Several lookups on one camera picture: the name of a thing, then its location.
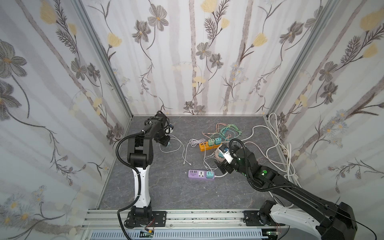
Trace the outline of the teal charger plug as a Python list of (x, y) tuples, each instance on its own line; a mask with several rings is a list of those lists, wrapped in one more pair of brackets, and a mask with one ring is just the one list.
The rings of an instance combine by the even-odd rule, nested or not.
[(213, 179), (214, 177), (215, 177), (214, 172), (211, 172), (211, 171), (206, 172), (206, 178), (207, 179)]
[(215, 145), (221, 144), (222, 139), (221, 138), (215, 138)]

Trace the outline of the green charger plug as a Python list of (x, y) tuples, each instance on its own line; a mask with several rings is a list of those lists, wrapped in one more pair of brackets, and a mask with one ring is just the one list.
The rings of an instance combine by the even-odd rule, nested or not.
[(209, 147), (215, 146), (216, 145), (215, 139), (208, 140), (208, 145), (209, 145)]

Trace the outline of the orange power strip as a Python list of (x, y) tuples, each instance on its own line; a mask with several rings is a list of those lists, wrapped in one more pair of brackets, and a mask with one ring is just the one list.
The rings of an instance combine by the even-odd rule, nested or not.
[(204, 143), (200, 143), (199, 144), (199, 149), (201, 152), (205, 152), (205, 151), (209, 151), (209, 150), (213, 150), (213, 149), (217, 149), (219, 148), (219, 146), (221, 145), (215, 145), (215, 146), (212, 146), (212, 147), (209, 147), (208, 145), (208, 141), (207, 142), (204, 142)]

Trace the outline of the purple power strip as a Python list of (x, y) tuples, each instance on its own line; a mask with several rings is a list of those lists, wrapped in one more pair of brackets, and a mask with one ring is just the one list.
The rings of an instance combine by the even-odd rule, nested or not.
[(206, 172), (205, 170), (189, 170), (188, 171), (188, 178), (192, 180), (204, 180), (204, 181), (213, 181), (213, 179), (207, 179), (206, 178)]

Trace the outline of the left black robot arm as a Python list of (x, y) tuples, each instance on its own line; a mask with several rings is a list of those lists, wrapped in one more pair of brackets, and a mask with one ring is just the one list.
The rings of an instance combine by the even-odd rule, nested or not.
[(118, 210), (118, 219), (123, 229), (154, 226), (160, 220), (155, 217), (149, 192), (149, 170), (154, 160), (153, 142), (166, 147), (173, 126), (162, 112), (148, 118), (142, 130), (122, 138), (116, 146), (116, 157), (130, 168), (135, 176), (135, 199), (127, 207)]

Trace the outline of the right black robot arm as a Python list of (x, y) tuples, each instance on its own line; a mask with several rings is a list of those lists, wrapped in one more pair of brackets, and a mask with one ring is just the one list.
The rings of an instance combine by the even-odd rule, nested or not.
[(260, 165), (254, 153), (239, 139), (220, 145), (219, 152), (224, 157), (218, 165), (222, 173), (238, 172), (246, 177), (254, 190), (270, 192), (295, 206), (290, 209), (274, 201), (265, 201), (256, 214), (261, 225), (288, 225), (320, 240), (355, 239), (361, 223), (356, 221), (351, 206), (317, 197), (272, 168)]

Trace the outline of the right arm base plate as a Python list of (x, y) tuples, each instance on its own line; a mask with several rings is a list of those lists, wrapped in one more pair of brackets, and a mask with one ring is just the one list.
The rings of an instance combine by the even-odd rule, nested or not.
[(247, 227), (277, 227), (270, 214), (259, 211), (243, 211), (243, 222)]

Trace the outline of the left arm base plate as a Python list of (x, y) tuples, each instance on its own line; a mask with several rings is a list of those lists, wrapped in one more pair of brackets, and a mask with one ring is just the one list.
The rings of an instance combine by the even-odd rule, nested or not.
[(135, 227), (165, 227), (167, 221), (166, 211), (145, 211), (134, 209), (129, 212), (124, 226), (128, 229)]

